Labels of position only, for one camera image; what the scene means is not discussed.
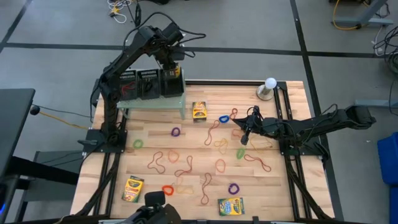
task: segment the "wooden tabletop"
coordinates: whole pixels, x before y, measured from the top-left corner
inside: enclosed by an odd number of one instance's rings
[[[287,86],[293,118],[309,118],[310,110],[303,83],[287,82]],[[240,138],[232,135],[233,129],[238,126],[231,121],[213,129],[211,131],[213,141],[209,146],[204,144],[213,122],[222,115],[231,114],[233,108],[238,109],[237,118],[246,117],[247,109],[254,105],[259,105],[263,117],[277,116],[275,101],[259,100],[256,96],[256,88],[256,86],[187,85],[186,120],[181,120],[179,111],[175,110],[131,110],[126,124],[128,130],[126,150],[120,159],[111,218],[127,218],[144,205],[144,197],[140,198],[139,203],[126,202],[121,199],[124,185],[130,175],[145,179],[143,195],[147,192],[162,190],[163,185],[177,182],[174,175],[176,170],[189,170],[187,157],[192,156],[191,173],[182,174],[182,178],[178,179],[180,183],[182,182],[178,187],[178,192],[175,191],[172,196],[166,196],[166,203],[173,205],[182,219],[252,220],[253,216],[258,216],[260,220],[292,221],[293,214],[285,162],[275,140],[251,134],[252,144],[248,143],[245,147],[246,154],[260,157],[266,165],[272,168],[270,172],[266,172],[259,161],[249,162],[236,158],[236,152],[242,145]],[[208,117],[205,123],[192,121],[193,101],[207,103]],[[281,105],[284,112],[283,97],[281,97]],[[103,115],[103,101],[99,99],[93,128],[100,128],[104,120]],[[179,137],[170,135],[174,127],[181,129]],[[225,154],[221,153],[224,152],[223,149],[220,152],[214,146],[215,141],[220,141],[223,138],[228,141]],[[132,144],[136,139],[144,141],[143,148],[133,148]],[[179,153],[179,159],[175,163],[171,163],[168,159],[170,150]],[[154,154],[159,151],[163,152],[163,157],[158,160],[158,163],[165,167],[163,174],[158,174],[155,169],[147,168]],[[172,152],[170,156],[173,162],[176,155]],[[96,190],[103,158],[104,154],[102,153],[92,153],[83,164],[71,214],[79,211]],[[224,172],[216,170],[215,163],[218,159],[223,159],[226,163]],[[109,166],[112,164],[112,160],[113,157],[111,157]],[[302,156],[302,163],[308,191],[324,212],[333,217],[321,160],[315,156]],[[207,172],[211,174],[212,179],[210,184],[205,187],[209,202],[203,205],[201,203],[202,185]],[[217,199],[233,197],[228,193],[230,183],[237,183],[240,186],[240,191],[236,196],[243,198],[245,215],[219,216]],[[303,217],[302,198],[299,191],[297,189],[296,191],[300,214]],[[108,189],[104,191],[100,213],[104,213],[107,196]]]

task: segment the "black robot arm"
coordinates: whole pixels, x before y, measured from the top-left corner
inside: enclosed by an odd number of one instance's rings
[[[155,57],[168,77],[174,77],[178,66],[174,62],[176,54],[173,45],[182,39],[183,35],[175,23],[169,24],[164,30],[142,26],[135,34],[131,45],[104,69],[98,87],[104,99],[104,122],[101,125],[101,133],[104,135],[106,144],[119,144],[119,138],[124,131],[116,126],[118,115],[116,104],[121,98],[120,75],[141,55],[147,54]]]
[[[276,140],[283,139],[291,146],[298,147],[322,134],[343,128],[368,129],[376,122],[368,108],[363,106],[350,106],[340,110],[336,108],[334,112],[303,121],[263,118],[259,107],[254,106],[251,115],[233,121],[244,131],[241,139],[244,145],[249,141],[249,134],[256,133]]]

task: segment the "crayola box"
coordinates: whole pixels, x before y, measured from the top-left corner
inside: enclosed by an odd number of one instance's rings
[[[126,185],[124,186],[122,199],[128,202],[137,203],[143,186],[144,179],[130,176],[126,182]]]
[[[244,214],[243,198],[218,199],[218,206],[221,216]]]
[[[207,109],[206,102],[193,102],[192,103],[192,118],[193,122],[206,121]]]

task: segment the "yellow cable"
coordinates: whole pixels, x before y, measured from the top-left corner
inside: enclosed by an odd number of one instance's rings
[[[72,126],[72,127],[74,127],[74,128],[80,128],[80,129],[88,129],[87,127],[84,127],[84,126],[79,126],[79,125],[76,125],[76,124],[71,124],[71,123],[69,123],[69,122],[67,122],[67,121],[65,121],[65,120],[63,120],[63,119],[61,119],[61,118],[59,118],[59,117],[56,117],[56,116],[54,116],[54,115],[51,115],[51,114],[47,114],[47,113],[44,113],[44,112],[39,112],[40,114],[42,114],[42,115],[44,115],[44,116],[47,116],[47,117],[49,117],[49,118],[53,118],[53,119],[56,119],[56,120],[58,120],[58,121],[61,121],[62,123],[64,123],[64,124],[67,124],[67,125],[69,125],[69,126]]]
[[[333,25],[335,25],[335,27],[339,30],[355,30],[358,28],[358,26],[354,26],[354,27],[339,27],[336,25],[335,22],[335,16],[336,16],[336,10],[337,10],[337,5],[340,2],[340,0],[337,0],[336,5],[335,5],[335,9],[333,10]]]

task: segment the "gray floor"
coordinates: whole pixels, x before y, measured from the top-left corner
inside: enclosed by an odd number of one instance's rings
[[[0,0],[0,39],[24,3],[25,0]],[[154,11],[166,12],[181,27],[207,34],[206,39],[190,42],[188,46],[300,50],[289,0],[173,0],[166,6],[141,3],[144,18]],[[333,5],[327,0],[296,0],[296,3],[309,51],[373,52],[371,41],[377,27],[336,30],[330,24]],[[390,1],[390,17],[398,24],[396,6],[398,3]],[[358,14],[363,9],[362,5],[341,5],[338,14]],[[133,24],[129,20],[117,24],[106,15],[107,11],[105,0],[34,0],[8,42],[121,45]],[[155,16],[148,24],[164,27],[168,21]],[[118,53],[6,47],[0,54],[0,88],[35,88],[35,104],[88,114],[93,82]],[[194,59],[188,58],[182,65],[187,78],[301,80],[310,99],[301,56],[197,52]],[[323,110],[332,103],[345,108],[355,99],[388,97],[392,75],[382,60],[310,57],[310,65]],[[134,66],[152,68],[157,64],[153,58],[143,56]],[[376,143],[395,131],[398,118],[388,110],[371,109],[371,113],[377,119],[372,128],[337,131],[329,134],[328,139],[345,220],[385,224],[389,223],[389,191],[381,180]],[[73,123],[90,125],[85,118],[56,115]],[[33,159],[35,151],[79,150],[81,146],[76,140],[84,137],[85,131],[43,116],[29,116],[15,155]],[[21,195],[21,192],[16,195],[9,222],[14,219],[16,202]],[[25,220],[61,217],[69,212],[70,204],[71,201],[30,203]]]

